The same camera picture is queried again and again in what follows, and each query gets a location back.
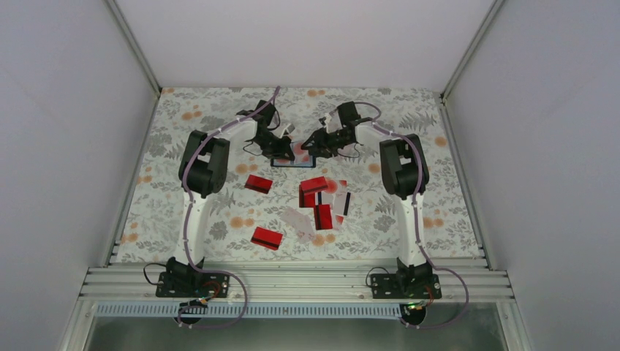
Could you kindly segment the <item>red card black stripe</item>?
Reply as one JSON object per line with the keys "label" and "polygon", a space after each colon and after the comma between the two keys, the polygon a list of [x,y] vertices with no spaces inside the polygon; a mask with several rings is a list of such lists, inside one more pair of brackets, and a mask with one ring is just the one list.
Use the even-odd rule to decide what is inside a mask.
{"label": "red card black stripe", "polygon": [[253,244],[277,251],[281,245],[283,237],[284,236],[281,233],[265,229],[263,227],[256,227],[250,241]]}

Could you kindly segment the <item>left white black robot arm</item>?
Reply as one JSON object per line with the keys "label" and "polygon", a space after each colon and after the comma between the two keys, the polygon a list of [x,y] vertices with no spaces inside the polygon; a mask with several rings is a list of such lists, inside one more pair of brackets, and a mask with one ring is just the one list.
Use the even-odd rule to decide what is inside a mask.
{"label": "left white black robot arm", "polygon": [[235,119],[212,132],[195,130],[190,133],[179,167],[184,191],[183,223],[175,253],[175,261],[188,268],[180,270],[175,287],[186,296],[203,288],[203,236],[211,215],[213,198],[227,180],[230,149],[253,143],[268,159],[295,159],[290,133],[275,135],[270,127],[279,117],[275,99],[260,100],[253,110],[242,110]]}

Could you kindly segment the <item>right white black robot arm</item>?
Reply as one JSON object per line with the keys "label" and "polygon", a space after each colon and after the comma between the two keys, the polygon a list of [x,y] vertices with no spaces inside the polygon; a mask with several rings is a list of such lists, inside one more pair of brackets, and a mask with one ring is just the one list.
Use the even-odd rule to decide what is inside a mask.
{"label": "right white black robot arm", "polygon": [[423,197],[429,182],[429,171],[418,135],[401,135],[381,127],[378,119],[362,117],[357,109],[363,102],[345,102],[333,114],[341,128],[328,131],[328,113],[323,127],[315,130],[302,144],[302,149],[317,158],[331,158],[349,145],[372,146],[379,153],[382,184],[393,197],[399,233],[399,252],[396,259],[396,288],[413,298],[424,288],[424,279],[433,274],[423,240]]}

